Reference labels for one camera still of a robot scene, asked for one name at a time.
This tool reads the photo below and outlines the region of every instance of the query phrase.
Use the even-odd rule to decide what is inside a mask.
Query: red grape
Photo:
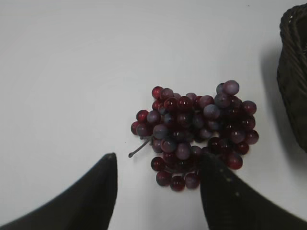
[[[196,157],[196,158],[200,157],[201,152],[202,152],[202,150],[199,146],[194,145],[194,146],[191,147],[191,154],[192,154],[193,157]]]
[[[216,87],[216,93],[223,92],[223,85],[224,85],[224,83],[218,84],[218,86]]]
[[[234,128],[230,132],[230,139],[235,143],[240,143],[245,139],[245,131],[241,129]]]
[[[153,129],[153,136],[157,139],[163,139],[168,134],[168,128],[164,124],[156,125]]]
[[[186,160],[190,157],[190,145],[187,143],[179,143],[176,149],[176,156],[180,160]]]
[[[184,189],[185,183],[181,176],[174,176],[171,179],[171,189],[176,192],[180,192]]]
[[[150,166],[155,171],[162,171],[165,168],[165,162],[161,157],[155,157],[152,159]]]
[[[249,145],[256,144],[259,139],[259,135],[255,130],[250,130],[246,132],[245,142]]]
[[[239,154],[245,155],[249,151],[249,145],[245,142],[236,144],[235,151]]]
[[[239,92],[240,86],[235,80],[228,80],[223,85],[223,92],[229,95],[235,95]]]
[[[165,163],[168,164],[175,164],[178,161],[176,154],[174,152],[164,152],[162,157]]]
[[[187,93],[186,96],[187,96],[188,98],[190,98],[191,101],[194,101],[195,98],[197,97],[197,95],[196,95],[195,93],[193,93],[193,92]]]
[[[241,120],[241,125],[245,130],[253,130],[256,122],[253,116],[246,116]]]
[[[214,103],[219,107],[219,108],[227,108],[231,104],[231,98],[228,94],[226,93],[218,93],[215,98],[214,98]]]
[[[244,101],[242,103],[242,108],[249,115],[253,115],[257,111],[257,106],[252,101]]]
[[[176,118],[174,117],[173,114],[165,114],[164,119],[163,119],[163,123],[167,127],[172,128],[176,124]]]
[[[155,177],[158,185],[160,186],[168,186],[171,183],[172,174],[166,171],[160,171],[157,173],[157,176]]]
[[[160,100],[155,100],[152,105],[153,110],[158,110],[161,103],[162,102]]]
[[[242,104],[242,101],[241,99],[237,98],[236,96],[232,96],[231,97],[231,106],[234,107],[234,108],[240,108]]]
[[[161,121],[161,115],[158,111],[152,110],[147,114],[146,119],[150,124],[157,124]]]
[[[177,109],[177,99],[175,97],[167,98],[164,102],[164,108],[169,111],[175,111]]]
[[[220,109],[214,104],[209,104],[203,109],[203,115],[208,119],[217,119],[220,114]]]
[[[202,139],[209,139],[212,137],[213,132],[207,128],[202,128],[199,132],[199,137]]]
[[[138,127],[140,123],[138,121],[135,121],[132,123],[131,125],[131,132],[134,134],[134,135],[138,135],[137,132],[136,132],[136,128]]]
[[[146,117],[147,117],[148,111],[147,110],[140,110],[136,114],[136,119],[139,123],[145,123],[146,122]]]
[[[136,128],[136,132],[140,137],[150,136],[150,127],[147,124],[139,124]]]
[[[177,101],[177,107],[180,110],[189,110],[193,107],[193,101],[187,96],[182,96]]]
[[[163,150],[161,149],[161,140],[158,139],[153,140],[152,148],[155,153],[162,153]]]
[[[187,174],[184,180],[188,189],[195,189],[200,184],[200,179],[195,173]]]
[[[200,105],[200,100],[201,100],[201,96],[197,96],[194,100],[193,106],[195,110],[200,110],[201,109],[201,105]]]
[[[190,113],[179,113],[177,114],[177,122],[184,128],[188,128],[192,125],[192,114]]]
[[[225,154],[224,162],[231,169],[240,169],[243,164],[243,160],[239,154],[232,152],[230,154]]]
[[[164,100],[166,100],[167,98],[170,98],[170,97],[174,97],[174,93],[171,89],[165,88],[165,89],[161,90],[160,100],[164,101]]]
[[[161,86],[156,86],[156,87],[153,88],[152,96],[153,96],[154,99],[159,99],[162,89],[163,88]]]
[[[218,152],[219,150],[219,141],[220,138],[213,137],[208,141],[208,147],[210,147],[214,152]]]
[[[179,93],[174,93],[174,97],[178,100],[181,97],[181,95]]]
[[[161,149],[164,152],[174,152],[177,148],[177,143],[171,138],[162,139]]]
[[[213,97],[206,95],[200,98],[199,104],[200,104],[201,109],[203,109],[209,104],[214,104],[214,99]]]
[[[205,125],[204,119],[201,114],[195,114],[192,120],[193,126],[197,129],[202,128]]]
[[[221,139],[218,142],[219,153],[229,154],[232,152],[232,147],[233,143],[227,138]]]
[[[161,115],[165,115],[167,113],[165,107],[164,107],[164,103],[159,104],[158,106],[158,111]]]

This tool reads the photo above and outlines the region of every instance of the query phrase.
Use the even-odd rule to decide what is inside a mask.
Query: dark brown basket
[[[282,17],[277,81],[296,140],[307,152],[307,4]]]

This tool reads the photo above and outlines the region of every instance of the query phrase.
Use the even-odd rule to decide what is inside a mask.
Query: grape
[[[221,139],[218,142],[219,153],[229,154],[232,152],[232,147],[233,143],[227,138]]]
[[[136,133],[140,137],[147,137],[151,135],[149,126],[147,124],[139,124],[136,128]]]
[[[161,140],[157,140],[157,139],[153,140],[152,148],[155,153],[162,153],[163,150],[161,149]]]
[[[132,123],[131,125],[131,132],[134,134],[134,135],[138,135],[137,132],[136,132],[136,128],[138,127],[140,123],[138,121],[135,121]]]
[[[164,107],[164,103],[159,104],[158,106],[158,111],[161,115],[165,115],[167,113],[165,107]]]
[[[188,189],[195,189],[200,184],[200,179],[195,173],[187,174],[184,180]]]
[[[164,108],[169,111],[175,111],[177,109],[177,99],[175,97],[167,98],[164,102]]]
[[[171,189],[180,192],[184,189],[185,183],[181,176],[174,176],[171,179]]]
[[[165,162],[161,157],[155,157],[152,159],[150,166],[154,171],[162,171],[165,169]]]
[[[173,127],[176,123],[176,118],[172,114],[165,114],[163,122],[167,127]]]
[[[192,160],[192,158],[189,158],[186,161],[177,161],[176,165],[175,165],[175,168],[179,172],[189,171],[192,167],[193,167],[193,160]]]
[[[208,141],[208,147],[210,147],[210,149],[215,153],[217,153],[219,150],[219,141],[220,138],[217,137],[210,138]]]
[[[218,93],[215,98],[214,98],[214,103],[219,107],[219,108],[227,108],[231,104],[231,98],[229,95],[226,93]]]
[[[221,136],[223,136],[225,138],[229,138],[230,133],[234,128],[239,128],[239,126],[234,122],[227,123],[224,126],[223,130],[221,131]]]
[[[223,85],[224,85],[224,83],[218,84],[218,86],[216,87],[216,93],[223,92]]]
[[[179,130],[172,133],[172,137],[178,141],[182,142],[185,139],[185,131]]]
[[[217,121],[207,121],[207,126],[213,131],[218,131],[222,128],[221,124]]]
[[[164,152],[174,152],[177,148],[177,143],[171,138],[164,138],[161,142],[161,149]]]
[[[213,132],[211,130],[208,130],[207,128],[202,128],[199,132],[199,136],[202,139],[209,139],[212,137]]]
[[[176,164],[178,161],[176,154],[174,152],[164,152],[162,154],[162,158],[167,164]]]
[[[136,119],[139,123],[145,123],[146,122],[146,117],[147,117],[148,111],[147,110],[140,110],[136,114]]]
[[[177,122],[184,128],[188,128],[192,125],[192,114],[191,113],[179,113],[177,114]]]
[[[182,96],[177,101],[177,107],[180,110],[189,110],[193,107],[193,101],[187,96]]]
[[[171,183],[172,174],[166,171],[160,171],[157,173],[157,176],[155,177],[158,185],[160,186],[168,186]]]
[[[200,100],[201,100],[201,96],[197,96],[195,98],[194,103],[193,103],[195,110],[201,110]]]
[[[154,99],[159,99],[162,89],[163,88],[161,86],[156,86],[156,87],[153,88],[152,96],[153,96]]]
[[[191,154],[193,157],[199,158],[201,156],[201,152],[202,150],[199,146],[194,145],[191,147]]]
[[[159,124],[156,125],[153,129],[153,136],[157,139],[163,139],[168,134],[168,128],[166,127],[166,125]]]
[[[153,110],[159,110],[159,105],[161,104],[162,102],[160,100],[155,100],[153,102],[153,105],[152,105],[152,108]]]
[[[235,107],[229,107],[225,111],[225,115],[229,120],[237,120],[241,115],[241,110]]]
[[[174,97],[178,100],[181,97],[181,95],[179,93],[174,93]]]
[[[256,122],[253,116],[246,116],[242,119],[241,125],[245,130],[253,130]]]
[[[184,161],[188,159],[190,155],[191,155],[191,152],[190,152],[190,147],[188,144],[186,143],[178,144],[177,149],[176,149],[176,156],[178,159]]]
[[[209,146],[203,147],[201,149],[202,154],[214,154],[212,149]]]
[[[256,144],[259,139],[259,135],[255,130],[250,130],[246,132],[246,138],[244,142],[246,142],[249,145]]]
[[[159,123],[161,121],[161,115],[158,111],[152,110],[147,114],[146,119],[151,124]]]
[[[236,95],[240,90],[240,86],[238,82],[235,80],[228,80],[223,85],[223,92],[229,94],[229,95]]]
[[[243,164],[243,160],[239,154],[232,152],[230,154],[224,154],[223,161],[231,169],[240,169]]]
[[[242,103],[242,108],[249,115],[253,115],[257,111],[257,106],[252,101],[244,101]]]
[[[245,155],[249,151],[249,145],[245,142],[238,143],[235,146],[235,150],[237,153]]]
[[[245,139],[245,131],[238,129],[238,128],[234,128],[231,132],[230,132],[230,139],[235,143],[238,144],[240,142],[242,142]]]
[[[214,99],[213,97],[206,95],[200,98],[199,104],[200,104],[201,109],[203,109],[209,104],[214,104]]]
[[[193,126],[197,129],[200,129],[204,126],[205,122],[202,118],[202,115],[200,114],[195,114],[193,116],[193,120],[192,120]]]
[[[171,89],[165,88],[165,89],[161,90],[160,100],[164,101],[164,100],[166,100],[167,98],[170,98],[170,97],[174,97],[174,93]]]
[[[192,142],[193,140],[194,140],[194,134],[192,132],[190,132],[189,130],[185,130],[184,141]]]
[[[186,96],[187,96],[188,98],[190,98],[191,101],[194,101],[195,98],[197,97],[197,95],[196,95],[195,93],[193,93],[193,92],[187,93]]]
[[[217,119],[220,114],[220,109],[214,104],[209,104],[203,109],[203,115],[208,119]]]
[[[230,105],[234,108],[240,108],[242,104],[241,99],[237,98],[236,96],[232,96],[230,101],[231,101]]]

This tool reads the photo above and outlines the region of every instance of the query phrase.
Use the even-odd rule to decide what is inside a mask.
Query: white table surface
[[[234,79],[258,105],[257,145],[237,174],[307,220],[307,154],[276,83],[282,14],[304,0],[1,0],[0,225],[118,158],[110,230],[208,229],[199,190],[160,188],[130,132],[156,85],[214,94]]]

